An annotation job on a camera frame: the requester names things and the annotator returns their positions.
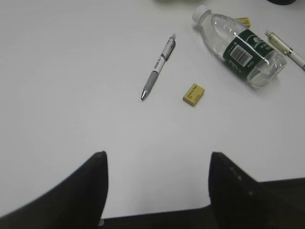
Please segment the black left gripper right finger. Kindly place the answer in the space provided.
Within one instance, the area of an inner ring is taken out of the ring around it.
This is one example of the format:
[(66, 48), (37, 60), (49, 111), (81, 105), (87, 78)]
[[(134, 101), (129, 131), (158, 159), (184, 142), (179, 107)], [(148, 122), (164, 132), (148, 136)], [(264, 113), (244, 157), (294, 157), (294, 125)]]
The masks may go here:
[(303, 229), (304, 178), (258, 182), (221, 152), (211, 154), (208, 189), (221, 229)]

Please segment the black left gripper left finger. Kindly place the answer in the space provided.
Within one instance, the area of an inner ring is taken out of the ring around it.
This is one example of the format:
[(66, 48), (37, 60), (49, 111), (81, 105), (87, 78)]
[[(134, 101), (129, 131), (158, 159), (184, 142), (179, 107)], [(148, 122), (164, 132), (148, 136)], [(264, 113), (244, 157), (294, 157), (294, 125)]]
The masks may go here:
[(93, 154), (56, 187), (0, 218), (2, 229), (96, 229), (108, 194), (106, 152)]

